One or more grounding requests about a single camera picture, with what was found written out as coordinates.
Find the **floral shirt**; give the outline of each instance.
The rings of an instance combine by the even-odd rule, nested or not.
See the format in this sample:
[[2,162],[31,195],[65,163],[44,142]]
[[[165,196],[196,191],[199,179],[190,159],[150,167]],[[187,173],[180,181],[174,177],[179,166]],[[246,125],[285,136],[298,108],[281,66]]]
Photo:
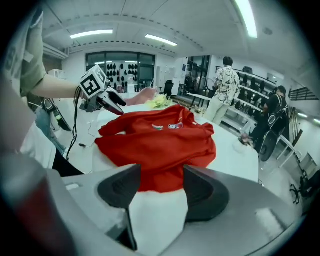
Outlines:
[[239,90],[238,74],[231,66],[225,66],[217,71],[215,83],[218,87],[213,98],[230,105]]

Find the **black chair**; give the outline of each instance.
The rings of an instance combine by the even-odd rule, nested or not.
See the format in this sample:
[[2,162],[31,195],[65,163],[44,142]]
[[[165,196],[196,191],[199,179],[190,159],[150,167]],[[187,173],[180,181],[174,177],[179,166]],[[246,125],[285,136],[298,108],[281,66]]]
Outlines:
[[164,94],[167,97],[170,97],[172,95],[172,88],[174,87],[174,84],[172,83],[171,80],[166,81],[164,85],[164,92],[160,94]]
[[318,170],[311,179],[300,177],[300,187],[299,189],[296,188],[295,185],[291,184],[290,191],[294,192],[295,200],[293,201],[294,204],[300,203],[299,193],[303,198],[310,198],[315,193],[319,192],[320,190],[320,171]]

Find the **white pants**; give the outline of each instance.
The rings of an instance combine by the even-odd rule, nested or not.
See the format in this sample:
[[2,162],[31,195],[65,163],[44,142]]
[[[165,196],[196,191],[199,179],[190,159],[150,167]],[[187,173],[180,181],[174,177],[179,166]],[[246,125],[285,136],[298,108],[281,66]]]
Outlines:
[[220,125],[222,118],[224,118],[228,108],[228,105],[224,105],[220,100],[213,98],[210,101],[209,107],[203,117],[217,125]]

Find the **red shirt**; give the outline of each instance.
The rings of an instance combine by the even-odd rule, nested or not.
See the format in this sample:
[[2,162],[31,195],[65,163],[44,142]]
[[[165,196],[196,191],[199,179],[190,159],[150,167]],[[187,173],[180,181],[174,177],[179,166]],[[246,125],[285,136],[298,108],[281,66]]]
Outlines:
[[182,189],[184,164],[207,167],[216,158],[213,126],[180,105],[126,113],[99,133],[95,143],[115,165],[141,164],[140,192]]

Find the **strap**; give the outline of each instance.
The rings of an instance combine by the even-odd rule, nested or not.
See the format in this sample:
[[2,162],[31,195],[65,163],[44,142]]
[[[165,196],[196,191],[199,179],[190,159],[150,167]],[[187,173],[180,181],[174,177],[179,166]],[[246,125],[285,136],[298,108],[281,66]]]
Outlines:
[[278,101],[280,103],[280,106],[282,107],[283,103],[282,103],[282,97],[279,96],[278,94],[276,94],[276,97],[278,98]]

